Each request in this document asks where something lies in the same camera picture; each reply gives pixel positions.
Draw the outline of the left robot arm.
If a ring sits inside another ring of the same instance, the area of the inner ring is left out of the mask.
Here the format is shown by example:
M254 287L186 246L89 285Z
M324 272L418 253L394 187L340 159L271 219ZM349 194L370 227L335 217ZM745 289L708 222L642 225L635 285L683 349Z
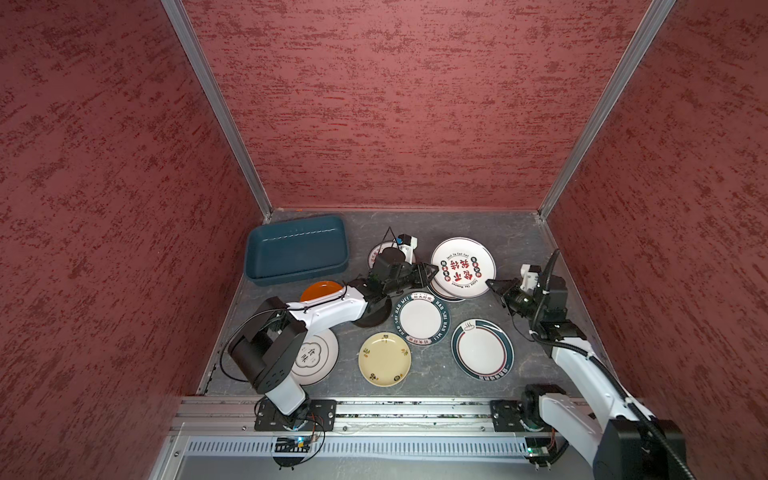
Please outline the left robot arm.
M264 301L230 337L226 352L244 375L244 382L291 421L303 418L309 397L291 375L300 347L312 336L351 322L371 328L387 320L392 297L427 287L439 267L410 263L397 248L379 253L365 277L307 302L286 303L278 297Z

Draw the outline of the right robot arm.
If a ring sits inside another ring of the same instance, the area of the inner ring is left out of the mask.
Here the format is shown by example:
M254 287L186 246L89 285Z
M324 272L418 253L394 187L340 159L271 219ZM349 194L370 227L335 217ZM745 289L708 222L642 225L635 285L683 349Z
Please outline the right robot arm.
M561 434L596 479L691 479L686 442L671 420L653 414L599 359L567 314L565 281L549 272L536 281L487 282L510 315L525 319L531 339L569 377L589 406L584 413L550 385L526 389L524 420Z

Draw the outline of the small green rimmed plate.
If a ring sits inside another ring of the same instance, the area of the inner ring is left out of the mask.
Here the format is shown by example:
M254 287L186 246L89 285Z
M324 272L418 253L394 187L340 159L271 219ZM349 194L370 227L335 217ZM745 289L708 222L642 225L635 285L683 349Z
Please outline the small green rimmed plate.
M438 283L435 280L432 280L430 284L428 285L429 290L437 297L442 299L445 302L451 302L451 303L458 303L458 302L464 302L464 298L456 297L453 295L448 294L444 289L442 289Z

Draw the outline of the white plate red characters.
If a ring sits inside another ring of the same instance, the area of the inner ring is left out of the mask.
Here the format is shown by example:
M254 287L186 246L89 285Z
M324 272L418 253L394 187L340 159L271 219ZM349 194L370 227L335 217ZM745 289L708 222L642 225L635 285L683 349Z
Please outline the white plate red characters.
M431 263L438 267L433 282L451 297L473 299L484 295L486 281L495 279L496 262L480 242L454 237L441 242L433 251Z

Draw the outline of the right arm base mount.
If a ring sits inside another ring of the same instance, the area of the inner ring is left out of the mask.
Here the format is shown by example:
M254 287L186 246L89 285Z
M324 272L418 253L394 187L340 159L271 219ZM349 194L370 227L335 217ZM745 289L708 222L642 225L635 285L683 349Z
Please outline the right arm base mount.
M550 432L540 415L538 400L492 400L490 417L496 433Z

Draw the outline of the large green red rimmed plate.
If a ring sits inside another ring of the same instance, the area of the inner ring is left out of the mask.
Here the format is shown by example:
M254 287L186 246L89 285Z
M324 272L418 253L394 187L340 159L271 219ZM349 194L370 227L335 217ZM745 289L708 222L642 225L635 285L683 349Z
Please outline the large green red rimmed plate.
M493 322L470 319L460 323L450 345L460 370L474 379L497 381L512 371L514 347L505 331Z

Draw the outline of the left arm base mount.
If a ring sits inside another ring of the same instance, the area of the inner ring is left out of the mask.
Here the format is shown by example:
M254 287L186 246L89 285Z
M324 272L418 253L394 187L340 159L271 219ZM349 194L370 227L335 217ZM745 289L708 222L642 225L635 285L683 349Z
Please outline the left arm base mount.
M330 432L334 429L337 406L336 400L309 399L292 414L283 414L264 397L254 406L253 429L257 432Z

